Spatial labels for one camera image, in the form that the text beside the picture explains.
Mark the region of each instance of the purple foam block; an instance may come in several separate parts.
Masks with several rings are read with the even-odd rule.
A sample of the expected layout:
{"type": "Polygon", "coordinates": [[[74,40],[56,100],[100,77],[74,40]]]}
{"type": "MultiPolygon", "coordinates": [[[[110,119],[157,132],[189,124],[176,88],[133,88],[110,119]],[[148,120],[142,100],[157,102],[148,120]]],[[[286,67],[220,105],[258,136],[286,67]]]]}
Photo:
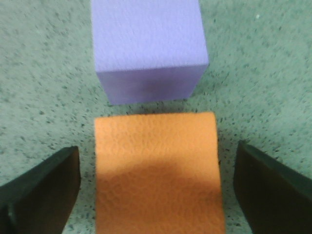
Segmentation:
{"type": "Polygon", "coordinates": [[[112,104],[188,98],[207,68],[198,0],[92,0],[92,22],[112,104]]]}

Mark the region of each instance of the floor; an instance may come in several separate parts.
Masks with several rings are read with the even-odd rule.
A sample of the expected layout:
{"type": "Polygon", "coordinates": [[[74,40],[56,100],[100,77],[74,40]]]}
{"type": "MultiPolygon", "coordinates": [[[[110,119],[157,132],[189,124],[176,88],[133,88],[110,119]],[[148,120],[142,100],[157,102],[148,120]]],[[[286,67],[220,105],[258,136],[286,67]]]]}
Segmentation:
{"type": "Polygon", "coordinates": [[[188,100],[112,106],[94,72],[88,0],[0,2],[0,184],[78,145],[65,234],[95,233],[93,121],[214,111],[228,234],[250,234],[232,181],[237,142],[312,178],[312,1],[201,0],[210,66],[188,100]]]}

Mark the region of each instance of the foam texture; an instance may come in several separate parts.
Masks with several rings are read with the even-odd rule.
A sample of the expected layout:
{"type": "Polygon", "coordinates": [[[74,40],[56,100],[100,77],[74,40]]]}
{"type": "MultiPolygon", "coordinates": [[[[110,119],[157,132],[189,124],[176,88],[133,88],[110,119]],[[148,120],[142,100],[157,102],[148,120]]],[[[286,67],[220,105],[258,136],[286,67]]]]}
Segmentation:
{"type": "Polygon", "coordinates": [[[101,117],[97,234],[224,234],[213,113],[101,117]]]}
{"type": "Polygon", "coordinates": [[[92,23],[112,104],[187,98],[208,65],[198,0],[92,0],[92,23]]]}

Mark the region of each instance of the orange block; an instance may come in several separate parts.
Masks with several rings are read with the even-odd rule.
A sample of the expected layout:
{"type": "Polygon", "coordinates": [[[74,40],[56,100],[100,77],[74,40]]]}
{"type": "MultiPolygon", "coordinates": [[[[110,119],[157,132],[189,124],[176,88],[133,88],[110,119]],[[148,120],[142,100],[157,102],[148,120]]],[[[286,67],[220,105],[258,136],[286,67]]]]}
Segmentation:
{"type": "Polygon", "coordinates": [[[213,113],[100,117],[97,234],[225,234],[213,113]]]}

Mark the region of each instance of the purple cube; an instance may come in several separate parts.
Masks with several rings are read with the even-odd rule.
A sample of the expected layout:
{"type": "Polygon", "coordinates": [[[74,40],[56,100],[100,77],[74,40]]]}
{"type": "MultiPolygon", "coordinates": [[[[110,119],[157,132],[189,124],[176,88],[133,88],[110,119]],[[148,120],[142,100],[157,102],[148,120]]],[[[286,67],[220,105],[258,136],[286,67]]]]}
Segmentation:
{"type": "Polygon", "coordinates": [[[198,0],[92,0],[92,22],[112,104],[188,98],[208,66],[198,0]]]}

